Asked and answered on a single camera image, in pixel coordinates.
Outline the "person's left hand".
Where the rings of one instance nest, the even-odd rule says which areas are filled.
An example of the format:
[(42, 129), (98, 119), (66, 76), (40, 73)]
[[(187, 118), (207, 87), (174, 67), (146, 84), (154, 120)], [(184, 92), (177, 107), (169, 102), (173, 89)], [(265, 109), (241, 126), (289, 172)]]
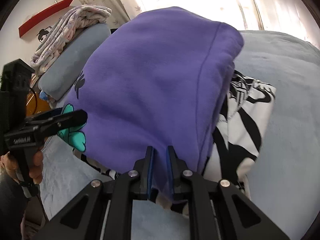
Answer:
[[(6, 155), (1, 156), (1, 167), (3, 167), (6, 173), (17, 183), (18, 178), (16, 176), (16, 171), (18, 170), (18, 163), (13, 158), (13, 156), (8, 152)], [(33, 165), (29, 168), (29, 177), (33, 180), (35, 184), (40, 184), (43, 180), (43, 153), (37, 151), (33, 155)]]

